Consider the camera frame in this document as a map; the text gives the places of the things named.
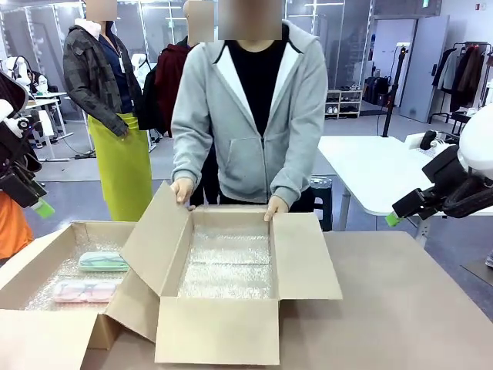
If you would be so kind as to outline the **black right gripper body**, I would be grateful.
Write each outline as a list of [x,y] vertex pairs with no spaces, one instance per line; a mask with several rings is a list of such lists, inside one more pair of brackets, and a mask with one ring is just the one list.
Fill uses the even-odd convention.
[[448,146],[422,168],[434,184],[434,193],[448,195],[467,180],[468,171],[458,159],[458,149],[459,146]]

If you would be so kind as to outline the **person's right hand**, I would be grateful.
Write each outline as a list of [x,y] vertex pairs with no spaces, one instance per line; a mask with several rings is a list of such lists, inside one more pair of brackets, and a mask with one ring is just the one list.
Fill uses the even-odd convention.
[[196,207],[189,203],[194,190],[194,182],[190,178],[179,178],[174,180],[170,189],[174,192],[176,203],[180,206],[186,206],[187,210],[192,211]]

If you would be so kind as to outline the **person's left hand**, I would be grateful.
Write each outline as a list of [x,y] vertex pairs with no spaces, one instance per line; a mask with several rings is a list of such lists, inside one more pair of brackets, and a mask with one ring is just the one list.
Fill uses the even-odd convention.
[[267,210],[264,214],[264,220],[266,222],[270,222],[275,214],[283,214],[287,213],[288,211],[289,206],[286,204],[286,202],[282,198],[273,195],[267,204]]

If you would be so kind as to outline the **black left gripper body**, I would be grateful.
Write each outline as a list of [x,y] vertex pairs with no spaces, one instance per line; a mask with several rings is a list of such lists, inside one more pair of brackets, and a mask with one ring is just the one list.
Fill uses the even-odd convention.
[[27,130],[17,137],[10,130],[1,131],[1,176],[3,177],[14,166],[29,173],[41,170],[41,163],[29,144],[32,131]]

